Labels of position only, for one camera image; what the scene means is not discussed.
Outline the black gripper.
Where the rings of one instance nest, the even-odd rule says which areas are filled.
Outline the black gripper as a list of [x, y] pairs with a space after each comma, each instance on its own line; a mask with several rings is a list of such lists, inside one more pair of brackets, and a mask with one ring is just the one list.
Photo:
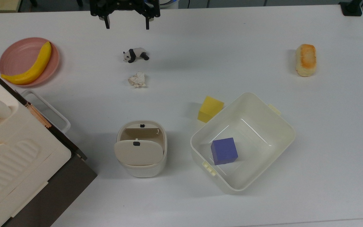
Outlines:
[[136, 11], [145, 17], [146, 30], [150, 28], [150, 19], [160, 17], [158, 0], [91, 0], [90, 14], [105, 18], [106, 29], [110, 29], [109, 15], [114, 11]]

